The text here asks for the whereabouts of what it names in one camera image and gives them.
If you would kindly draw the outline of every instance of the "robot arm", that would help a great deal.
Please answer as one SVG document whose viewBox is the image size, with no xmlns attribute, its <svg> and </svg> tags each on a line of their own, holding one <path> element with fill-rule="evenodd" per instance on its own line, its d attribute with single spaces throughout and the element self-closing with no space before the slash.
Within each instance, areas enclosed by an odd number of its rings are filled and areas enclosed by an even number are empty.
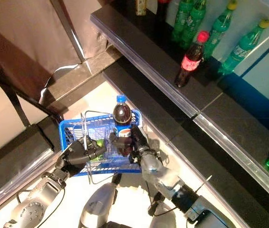
<svg viewBox="0 0 269 228">
<path fill-rule="evenodd" d="M 156 158 L 140 129 L 133 125 L 134 148 L 139 153 L 143 178 L 171 200 L 190 223 L 198 221 L 196 228 L 234 228 L 234 224 L 203 196 L 197 195 L 178 176 Z"/>
<path fill-rule="evenodd" d="M 43 219 L 47 207 L 65 188 L 68 177 L 78 174 L 86 163 L 105 152 L 96 141 L 86 136 L 87 150 L 83 147 L 84 137 L 70 144 L 56 162 L 52 173 L 46 172 L 42 180 L 27 198 L 14 208 L 11 220 L 4 228 L 33 228 Z"/>
</svg>

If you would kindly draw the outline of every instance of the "white floor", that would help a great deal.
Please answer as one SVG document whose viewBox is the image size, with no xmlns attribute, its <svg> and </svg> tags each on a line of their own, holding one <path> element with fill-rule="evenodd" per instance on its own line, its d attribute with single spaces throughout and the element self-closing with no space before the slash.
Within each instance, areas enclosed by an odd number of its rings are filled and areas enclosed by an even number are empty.
<svg viewBox="0 0 269 228">
<path fill-rule="evenodd" d="M 65 119 L 80 118 L 80 113 L 86 110 L 94 110 L 100 112 L 111 113 L 116 104 L 117 92 L 107 83 L 104 82 L 95 90 L 84 96 L 78 102 L 73 104 L 69 111 L 64 115 Z M 151 128 L 145 126 L 146 134 L 149 139 L 159 140 L 160 150 L 163 152 L 164 164 L 179 173 L 183 181 L 192 189 L 197 189 L 202 180 L 194 173 L 194 171 L 169 148 L 165 142 L 158 139 L 157 135 L 152 132 Z M 111 174 L 94 175 L 94 182 L 99 182 Z M 79 176 L 69 178 L 66 181 L 65 197 L 54 214 L 41 226 L 41 228 L 67 227 L 77 228 L 80 214 L 83 206 L 93 194 L 93 192 L 101 187 L 104 183 L 110 182 L 111 178 L 106 181 L 94 185 L 89 185 L 87 176 Z M 146 192 L 146 184 L 140 174 L 123 174 L 121 184 L 118 186 L 118 195 L 115 204 L 112 206 L 108 221 L 114 221 L 124 224 L 132 228 L 148 228 L 152 217 L 147 214 L 149 206 L 148 194 Z M 203 195 L 213 205 L 215 205 L 222 213 L 224 213 L 236 227 L 241 227 L 230 215 L 228 210 L 218 201 L 216 195 L 212 194 L 209 188 L 204 185 L 199 191 L 199 195 Z M 57 196 L 51 207 L 47 209 L 45 217 L 56 207 L 62 197 L 62 192 Z M 165 200 L 169 206 L 174 205 Z M 14 199 L 0 210 L 0 228 L 6 221 L 10 219 L 10 212 L 17 205 Z M 186 227 L 186 221 L 183 214 L 179 210 L 174 210 L 176 214 L 176 222 L 178 228 Z"/>
</svg>

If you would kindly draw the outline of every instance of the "blue shopping basket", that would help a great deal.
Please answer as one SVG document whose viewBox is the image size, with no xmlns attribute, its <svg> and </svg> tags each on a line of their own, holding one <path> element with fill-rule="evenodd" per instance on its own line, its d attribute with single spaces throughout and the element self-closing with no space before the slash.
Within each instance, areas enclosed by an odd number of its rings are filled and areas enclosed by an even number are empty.
<svg viewBox="0 0 269 228">
<path fill-rule="evenodd" d="M 132 110 L 132 124 L 142 127 L 142 114 L 138 110 Z M 128 157 L 118 154 L 109 141 L 110 133 L 114 132 L 115 122 L 112 114 L 89 117 L 86 119 L 88 135 L 94 140 L 105 140 L 106 152 L 100 158 L 96 158 L 77 175 L 101 173 L 140 173 L 138 164 L 129 162 Z M 59 124 L 59 136 L 62 150 L 65 150 L 72 142 L 83 137 L 83 123 L 81 119 L 64 120 Z"/>
</svg>

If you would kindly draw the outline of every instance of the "shelf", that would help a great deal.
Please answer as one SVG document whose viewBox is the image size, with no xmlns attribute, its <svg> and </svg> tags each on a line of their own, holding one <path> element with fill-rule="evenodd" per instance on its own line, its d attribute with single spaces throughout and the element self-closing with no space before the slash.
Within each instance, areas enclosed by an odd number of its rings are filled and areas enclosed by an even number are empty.
<svg viewBox="0 0 269 228">
<path fill-rule="evenodd" d="M 173 81 L 184 51 L 170 41 L 172 28 L 166 23 L 158 26 L 152 12 L 137 17 L 133 1 L 116 0 L 105 5 L 91 14 L 91 21 L 150 82 L 269 193 L 269 172 L 264 168 L 264 159 L 269 155 L 269 129 L 261 124 L 262 120 L 269 119 L 269 102 L 262 95 L 250 85 L 246 85 L 250 88 L 244 97 L 246 100 L 240 101 L 231 95 L 230 91 L 244 80 L 236 75 L 217 78 L 214 69 L 219 62 L 215 59 L 199 67 L 185 87 L 177 88 Z M 243 105 L 247 100 L 260 102 L 263 109 L 252 114 Z"/>
<path fill-rule="evenodd" d="M 136 67 L 122 57 L 103 76 L 142 112 L 181 160 L 204 178 L 213 176 L 209 184 L 231 213 L 252 228 L 269 227 L 269 194 Z"/>
</svg>

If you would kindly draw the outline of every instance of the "red bottle cap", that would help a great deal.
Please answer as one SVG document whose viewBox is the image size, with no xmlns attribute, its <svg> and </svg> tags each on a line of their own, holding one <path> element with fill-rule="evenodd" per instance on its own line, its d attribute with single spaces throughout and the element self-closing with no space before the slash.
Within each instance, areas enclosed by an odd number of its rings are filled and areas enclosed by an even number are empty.
<svg viewBox="0 0 269 228">
<path fill-rule="evenodd" d="M 207 39 L 209 38 L 209 33 L 207 31 L 201 31 L 198 34 L 197 41 L 201 43 L 205 43 Z"/>
</svg>

